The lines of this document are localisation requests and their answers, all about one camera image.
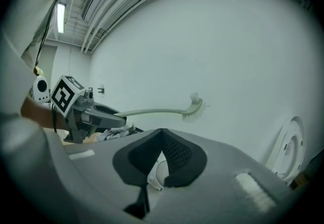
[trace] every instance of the black lens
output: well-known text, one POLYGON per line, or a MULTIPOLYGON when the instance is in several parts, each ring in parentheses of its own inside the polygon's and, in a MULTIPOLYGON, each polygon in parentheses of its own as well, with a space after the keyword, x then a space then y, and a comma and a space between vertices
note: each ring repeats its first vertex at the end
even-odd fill
POLYGON ((41 80, 37 84, 37 88, 39 89, 40 92, 45 92, 47 88, 47 84, 44 80, 41 80))

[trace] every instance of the brush bristles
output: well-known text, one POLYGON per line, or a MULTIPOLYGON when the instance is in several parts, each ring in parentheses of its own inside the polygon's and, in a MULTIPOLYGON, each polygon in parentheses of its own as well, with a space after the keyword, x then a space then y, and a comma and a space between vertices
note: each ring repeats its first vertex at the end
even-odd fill
POLYGON ((195 120, 199 119, 203 115, 205 108, 206 108, 206 103, 202 101, 201 106, 198 110, 190 114, 182 115, 182 120, 188 123, 194 122, 195 120))

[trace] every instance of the wall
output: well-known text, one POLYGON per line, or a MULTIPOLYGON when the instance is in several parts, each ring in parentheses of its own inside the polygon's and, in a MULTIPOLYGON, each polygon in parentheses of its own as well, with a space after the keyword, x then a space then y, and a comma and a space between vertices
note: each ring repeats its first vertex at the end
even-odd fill
POLYGON ((38 67, 43 70, 49 86, 51 86, 55 53, 55 47, 43 46, 38 58, 38 67))
POLYGON ((97 102, 120 111, 185 109, 198 92, 208 107, 193 124, 178 115, 129 119, 225 142, 262 163, 276 121, 299 115, 307 164, 324 147, 323 48, 320 26, 292 0, 152 0, 95 51, 90 83, 105 85, 97 102))
POLYGON ((62 75, 73 76, 85 88, 89 87, 90 55, 82 54, 81 48, 59 43, 54 58, 51 89, 62 75))

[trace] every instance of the forearm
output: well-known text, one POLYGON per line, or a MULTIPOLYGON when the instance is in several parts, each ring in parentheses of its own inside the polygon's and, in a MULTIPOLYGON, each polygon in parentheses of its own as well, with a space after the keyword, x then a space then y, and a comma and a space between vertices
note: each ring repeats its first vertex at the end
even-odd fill
MULTIPOLYGON (((36 121, 43 128, 53 128, 52 110, 48 107, 39 105, 30 97, 27 97, 21 107, 21 116, 36 121)), ((64 117, 57 112, 56 128, 68 130, 64 117)))

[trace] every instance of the ceiling light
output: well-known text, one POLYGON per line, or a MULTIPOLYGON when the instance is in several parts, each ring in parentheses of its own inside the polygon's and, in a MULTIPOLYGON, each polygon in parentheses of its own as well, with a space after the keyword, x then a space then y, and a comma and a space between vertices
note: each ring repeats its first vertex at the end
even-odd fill
POLYGON ((59 33, 64 33, 64 17, 66 4, 59 3, 57 5, 57 28, 59 33))

